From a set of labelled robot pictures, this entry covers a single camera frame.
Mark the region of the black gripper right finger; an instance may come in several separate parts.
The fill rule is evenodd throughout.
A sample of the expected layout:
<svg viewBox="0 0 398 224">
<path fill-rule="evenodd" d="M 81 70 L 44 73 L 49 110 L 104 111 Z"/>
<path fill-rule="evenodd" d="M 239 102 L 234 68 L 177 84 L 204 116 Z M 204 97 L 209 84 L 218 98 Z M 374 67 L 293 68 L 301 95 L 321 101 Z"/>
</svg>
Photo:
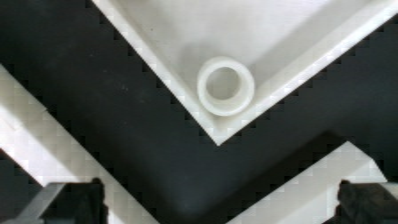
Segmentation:
<svg viewBox="0 0 398 224">
<path fill-rule="evenodd" d="M 398 182 L 342 180 L 333 216 L 321 224 L 398 224 Z"/>
</svg>

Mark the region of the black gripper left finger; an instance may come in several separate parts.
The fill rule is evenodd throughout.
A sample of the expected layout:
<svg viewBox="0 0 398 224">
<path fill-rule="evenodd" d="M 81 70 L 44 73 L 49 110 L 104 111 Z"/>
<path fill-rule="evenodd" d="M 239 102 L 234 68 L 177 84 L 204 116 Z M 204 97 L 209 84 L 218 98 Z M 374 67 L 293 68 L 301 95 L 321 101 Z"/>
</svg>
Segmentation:
<svg viewBox="0 0 398 224">
<path fill-rule="evenodd" d="M 101 180 L 49 183 L 10 224 L 108 224 Z"/>
</svg>

